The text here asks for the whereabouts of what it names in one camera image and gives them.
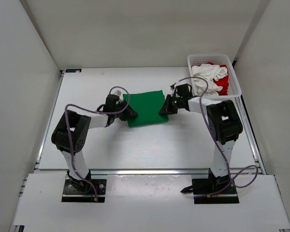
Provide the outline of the green t shirt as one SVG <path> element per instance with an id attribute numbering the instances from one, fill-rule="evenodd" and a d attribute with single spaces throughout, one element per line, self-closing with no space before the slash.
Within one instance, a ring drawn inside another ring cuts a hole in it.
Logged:
<path id="1" fill-rule="evenodd" d="M 168 116 L 160 116 L 165 96 L 162 90 L 130 94 L 129 106 L 138 113 L 134 119 L 128 120 L 129 128 L 167 123 Z"/>

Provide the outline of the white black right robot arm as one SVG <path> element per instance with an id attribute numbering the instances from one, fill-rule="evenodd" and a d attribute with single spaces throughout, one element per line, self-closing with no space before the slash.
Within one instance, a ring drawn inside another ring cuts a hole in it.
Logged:
<path id="1" fill-rule="evenodd" d="M 207 195 L 223 191 L 230 183 L 230 161 L 232 150 L 243 125 L 231 100 L 216 101 L 201 97 L 176 97 L 168 94 L 159 111 L 160 116 L 177 114 L 179 109 L 200 113 L 215 143 L 212 164 L 205 186 Z"/>

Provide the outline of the white t shirt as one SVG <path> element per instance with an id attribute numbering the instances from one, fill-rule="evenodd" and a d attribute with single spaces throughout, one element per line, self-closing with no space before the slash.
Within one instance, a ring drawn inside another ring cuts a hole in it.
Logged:
<path id="1" fill-rule="evenodd" d="M 228 94 L 228 69 L 226 65 L 215 65 L 211 63 L 201 64 L 200 66 L 192 66 L 192 76 L 195 77 L 193 82 L 195 84 L 197 95 L 201 95 L 208 83 L 208 89 L 205 95 L 227 95 Z"/>

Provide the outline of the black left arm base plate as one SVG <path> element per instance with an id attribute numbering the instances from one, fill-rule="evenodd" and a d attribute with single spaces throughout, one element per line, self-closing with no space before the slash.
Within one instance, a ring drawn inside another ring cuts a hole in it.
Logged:
<path id="1" fill-rule="evenodd" d="M 85 187 L 76 187 L 69 178 L 65 179 L 61 201 L 65 203 L 104 203 L 106 195 L 106 179 L 92 179 L 97 196 L 91 185 Z"/>

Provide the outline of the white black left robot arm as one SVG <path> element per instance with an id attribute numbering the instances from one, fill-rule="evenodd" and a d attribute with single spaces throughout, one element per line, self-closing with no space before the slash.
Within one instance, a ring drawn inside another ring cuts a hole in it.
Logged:
<path id="1" fill-rule="evenodd" d="M 51 142 L 62 153 L 68 165 L 67 175 L 72 185 L 82 194 L 96 193 L 82 152 L 88 131 L 109 127 L 117 118 L 121 121 L 137 118 L 138 113 L 130 106 L 130 94 L 127 97 L 124 99 L 117 94 L 108 94 L 105 104 L 96 111 L 69 103 L 52 133 Z"/>

